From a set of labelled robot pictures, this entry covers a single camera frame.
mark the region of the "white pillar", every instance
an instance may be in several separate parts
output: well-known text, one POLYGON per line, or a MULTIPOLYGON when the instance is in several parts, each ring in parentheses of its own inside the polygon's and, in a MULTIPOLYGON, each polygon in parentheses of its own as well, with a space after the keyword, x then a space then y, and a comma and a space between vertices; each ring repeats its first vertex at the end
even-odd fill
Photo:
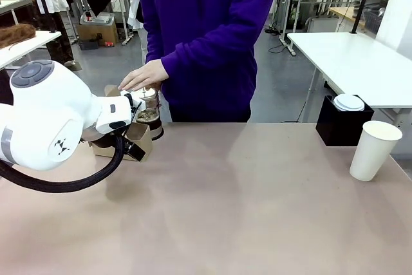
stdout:
POLYGON ((376 40, 412 59, 411 0, 389 0, 376 40))

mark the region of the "robot logo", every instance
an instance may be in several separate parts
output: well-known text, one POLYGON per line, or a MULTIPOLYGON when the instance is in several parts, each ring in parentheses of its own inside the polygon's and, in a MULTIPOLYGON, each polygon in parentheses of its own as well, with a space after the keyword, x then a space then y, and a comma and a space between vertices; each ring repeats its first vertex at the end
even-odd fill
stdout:
POLYGON ((54 144, 54 146, 57 146, 57 145, 59 145, 60 146, 60 148, 61 148, 61 152, 59 153, 59 156, 64 152, 64 151, 69 151, 70 150, 70 148, 66 148, 66 147, 64 147, 64 141, 65 141, 66 139, 64 139, 63 141, 61 141, 61 140, 58 140, 55 144, 54 144))

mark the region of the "black corrugated hose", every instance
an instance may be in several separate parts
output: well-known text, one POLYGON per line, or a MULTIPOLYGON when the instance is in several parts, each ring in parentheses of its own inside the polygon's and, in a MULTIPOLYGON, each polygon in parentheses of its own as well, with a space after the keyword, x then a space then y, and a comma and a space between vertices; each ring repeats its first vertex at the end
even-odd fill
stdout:
POLYGON ((116 136, 115 140, 115 154, 109 164, 99 172, 83 178, 82 180, 74 180, 71 182, 49 182, 47 180, 39 180, 38 178, 18 172, 2 161, 0 161, 0 176, 21 187, 44 193, 72 193, 80 191, 101 182, 120 165, 124 154, 124 143, 121 136, 116 136))

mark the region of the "brown fur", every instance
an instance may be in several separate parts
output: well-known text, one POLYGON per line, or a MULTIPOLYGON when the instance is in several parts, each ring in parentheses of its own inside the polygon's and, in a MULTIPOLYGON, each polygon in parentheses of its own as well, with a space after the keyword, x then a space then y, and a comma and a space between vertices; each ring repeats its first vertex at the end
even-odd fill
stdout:
POLYGON ((29 24, 18 24, 11 27, 0 28, 0 48, 34 38, 36 28, 29 24))

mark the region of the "purple sleeve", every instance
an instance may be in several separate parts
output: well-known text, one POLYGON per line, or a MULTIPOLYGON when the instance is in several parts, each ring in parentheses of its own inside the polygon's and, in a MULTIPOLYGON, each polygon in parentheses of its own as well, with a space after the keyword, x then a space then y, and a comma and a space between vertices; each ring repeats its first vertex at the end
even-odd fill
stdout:
POLYGON ((162 57, 170 77, 193 66, 217 68, 236 60, 257 41, 273 0, 233 0, 227 24, 189 43, 176 45, 174 52, 162 57))
POLYGON ((144 18, 144 28, 147 30, 146 63, 160 59, 164 55, 160 21, 155 6, 155 0, 140 0, 144 18))

